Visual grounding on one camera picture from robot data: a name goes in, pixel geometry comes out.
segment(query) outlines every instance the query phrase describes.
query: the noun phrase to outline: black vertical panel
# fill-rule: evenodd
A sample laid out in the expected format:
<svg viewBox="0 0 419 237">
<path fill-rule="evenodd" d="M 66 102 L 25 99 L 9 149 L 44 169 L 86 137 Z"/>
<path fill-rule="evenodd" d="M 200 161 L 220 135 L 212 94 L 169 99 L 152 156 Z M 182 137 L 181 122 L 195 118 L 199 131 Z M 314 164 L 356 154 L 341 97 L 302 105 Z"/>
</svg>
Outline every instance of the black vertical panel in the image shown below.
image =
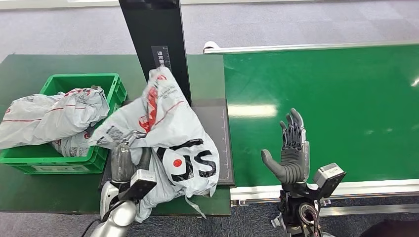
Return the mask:
<svg viewBox="0 0 419 237">
<path fill-rule="evenodd" d="M 156 65 L 157 55 L 153 54 L 152 47 L 167 47 L 171 72 L 191 104 L 179 0 L 119 0 L 119 2 L 145 78 L 148 79 L 148 72 L 151 69 L 159 66 Z"/>
</svg>

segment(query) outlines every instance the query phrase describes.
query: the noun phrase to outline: wrinkled plastic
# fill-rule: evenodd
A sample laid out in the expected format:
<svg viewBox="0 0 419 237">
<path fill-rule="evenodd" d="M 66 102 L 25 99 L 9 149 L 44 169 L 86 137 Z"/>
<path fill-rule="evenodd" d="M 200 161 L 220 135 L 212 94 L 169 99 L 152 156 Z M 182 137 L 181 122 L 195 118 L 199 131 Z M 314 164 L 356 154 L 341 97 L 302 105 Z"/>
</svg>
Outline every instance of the wrinkled plastic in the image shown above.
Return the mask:
<svg viewBox="0 0 419 237">
<path fill-rule="evenodd" d="M 64 157 L 85 157 L 89 151 L 87 141 L 92 133 L 90 130 L 92 128 L 74 136 L 50 142 L 50 144 Z"/>
<path fill-rule="evenodd" d="M 40 145 L 74 136 L 105 118 L 108 111 L 100 87 L 17 99 L 0 124 L 0 149 Z"/>
<path fill-rule="evenodd" d="M 168 68 L 151 70 L 143 95 L 110 115 L 89 144 L 113 149 L 133 130 L 147 136 L 130 146 L 132 162 L 138 164 L 141 148 L 150 147 L 150 170 L 157 174 L 157 185 L 138 206 L 138 222 L 150 215 L 152 207 L 177 196 L 213 195 L 219 176 L 217 148 Z"/>
</svg>

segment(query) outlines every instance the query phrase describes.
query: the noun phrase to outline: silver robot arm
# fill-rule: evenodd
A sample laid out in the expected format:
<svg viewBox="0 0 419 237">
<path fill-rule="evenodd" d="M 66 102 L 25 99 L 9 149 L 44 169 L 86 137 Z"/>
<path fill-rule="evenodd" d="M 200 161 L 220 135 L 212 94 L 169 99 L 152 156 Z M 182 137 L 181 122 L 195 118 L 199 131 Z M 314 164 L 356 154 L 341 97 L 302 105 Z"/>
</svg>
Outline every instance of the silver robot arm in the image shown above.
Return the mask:
<svg viewBox="0 0 419 237">
<path fill-rule="evenodd" d="M 124 237 L 134 222 L 136 208 L 133 201 L 125 201 L 113 209 L 108 219 L 100 223 L 91 237 Z"/>
<path fill-rule="evenodd" d="M 91 237 L 125 237 L 136 215 L 136 204 L 156 185 L 156 174 L 149 171 L 151 148 L 143 148 L 140 163 L 131 161 L 129 146 L 145 134 L 134 131 L 112 150 L 112 179 L 100 195 L 100 221 Z"/>
</svg>

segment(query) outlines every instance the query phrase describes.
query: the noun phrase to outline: cable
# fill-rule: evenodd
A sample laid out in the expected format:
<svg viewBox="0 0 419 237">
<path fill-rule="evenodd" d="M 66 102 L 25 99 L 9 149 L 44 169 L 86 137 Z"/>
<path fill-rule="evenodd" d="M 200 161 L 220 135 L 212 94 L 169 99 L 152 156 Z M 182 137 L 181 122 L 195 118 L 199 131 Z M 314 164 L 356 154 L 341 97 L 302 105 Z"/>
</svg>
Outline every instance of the cable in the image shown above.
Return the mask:
<svg viewBox="0 0 419 237">
<path fill-rule="evenodd" d="M 96 221 L 98 221 L 99 223 L 101 222 L 101 221 L 100 221 L 100 219 L 96 219 L 96 220 L 92 221 L 92 222 L 91 222 L 91 223 L 87 226 L 87 228 L 84 230 L 84 232 L 83 232 L 83 234 L 82 234 L 82 237 L 84 237 L 84 236 L 86 235 L 86 233 L 87 233 L 87 231 L 90 229 L 91 225 L 93 225 L 93 223 L 95 223 Z"/>
</svg>

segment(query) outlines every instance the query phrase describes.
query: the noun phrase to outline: gray carpet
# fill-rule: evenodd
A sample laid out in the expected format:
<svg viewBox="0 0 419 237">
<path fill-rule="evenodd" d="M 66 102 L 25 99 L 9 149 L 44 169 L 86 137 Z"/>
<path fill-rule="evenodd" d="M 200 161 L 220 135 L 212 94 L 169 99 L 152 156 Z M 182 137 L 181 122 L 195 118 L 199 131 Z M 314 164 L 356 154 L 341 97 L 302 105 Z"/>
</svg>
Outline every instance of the gray carpet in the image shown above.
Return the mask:
<svg viewBox="0 0 419 237">
<path fill-rule="evenodd" d="M 419 1 L 374 0 L 186 5 L 188 54 L 208 40 L 221 47 L 419 40 Z M 0 62 L 9 54 L 135 54 L 118 7 L 0 11 Z M 274 204 L 235 207 L 231 217 L 151 217 L 129 236 L 269 237 Z M 0 236 L 76 237 L 94 215 L 0 213 Z M 417 214 L 358 215 L 322 220 L 337 237 L 357 237 L 369 226 Z"/>
</svg>

